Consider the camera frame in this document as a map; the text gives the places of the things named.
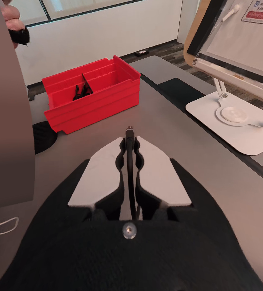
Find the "white tablet stand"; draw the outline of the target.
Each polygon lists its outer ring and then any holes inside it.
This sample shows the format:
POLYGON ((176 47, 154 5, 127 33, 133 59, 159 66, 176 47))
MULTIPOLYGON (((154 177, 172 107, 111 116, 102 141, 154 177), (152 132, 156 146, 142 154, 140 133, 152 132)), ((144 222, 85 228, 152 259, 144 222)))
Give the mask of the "white tablet stand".
POLYGON ((186 105, 186 110, 242 154, 263 152, 263 110, 228 93, 213 78, 217 91, 186 105))

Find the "person's left hand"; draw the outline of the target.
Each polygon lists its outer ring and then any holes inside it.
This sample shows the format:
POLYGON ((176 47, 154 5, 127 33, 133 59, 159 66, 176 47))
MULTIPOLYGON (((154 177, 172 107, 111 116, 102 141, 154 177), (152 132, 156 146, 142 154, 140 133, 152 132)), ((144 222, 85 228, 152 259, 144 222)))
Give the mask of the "person's left hand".
POLYGON ((2 16, 6 23, 7 29, 20 30, 25 25, 20 20, 19 10, 14 6, 11 6, 10 2, 11 1, 0 0, 0 9, 2 12, 2 16))

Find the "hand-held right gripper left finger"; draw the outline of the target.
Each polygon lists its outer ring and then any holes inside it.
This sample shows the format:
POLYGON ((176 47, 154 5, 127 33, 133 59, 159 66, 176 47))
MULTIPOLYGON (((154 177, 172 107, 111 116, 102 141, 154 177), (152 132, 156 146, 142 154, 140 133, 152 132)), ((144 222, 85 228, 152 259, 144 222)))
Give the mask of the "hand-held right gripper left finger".
POLYGON ((89 160, 69 202, 69 207, 95 207, 97 202, 118 189, 120 172, 116 158, 121 153, 119 137, 98 150, 89 160))

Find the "wood-framed instruction board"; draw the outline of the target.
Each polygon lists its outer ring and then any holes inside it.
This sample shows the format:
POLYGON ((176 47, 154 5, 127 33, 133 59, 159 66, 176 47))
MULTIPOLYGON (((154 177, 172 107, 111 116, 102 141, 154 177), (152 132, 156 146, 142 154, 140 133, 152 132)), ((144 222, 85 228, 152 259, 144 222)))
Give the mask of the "wood-framed instruction board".
POLYGON ((184 59, 263 100, 263 0, 201 1, 184 59))

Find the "red plastic bin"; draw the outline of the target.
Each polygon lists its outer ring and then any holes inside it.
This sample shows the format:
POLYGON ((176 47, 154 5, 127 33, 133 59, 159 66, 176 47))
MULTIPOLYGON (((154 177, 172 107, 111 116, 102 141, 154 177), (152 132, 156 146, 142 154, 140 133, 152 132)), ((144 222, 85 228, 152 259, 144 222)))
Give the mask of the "red plastic bin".
POLYGON ((139 104, 141 74, 114 55, 42 79, 49 99, 44 115, 66 134, 139 104))

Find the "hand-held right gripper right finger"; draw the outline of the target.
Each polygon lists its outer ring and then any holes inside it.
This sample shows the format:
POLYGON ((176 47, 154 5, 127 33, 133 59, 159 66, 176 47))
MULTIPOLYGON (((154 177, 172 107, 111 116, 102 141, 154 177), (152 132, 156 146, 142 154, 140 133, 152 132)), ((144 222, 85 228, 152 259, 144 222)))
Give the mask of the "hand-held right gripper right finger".
POLYGON ((138 167, 141 188, 159 199, 161 207, 190 206, 192 204, 170 158, 158 147, 140 136, 139 157, 143 162, 138 167))

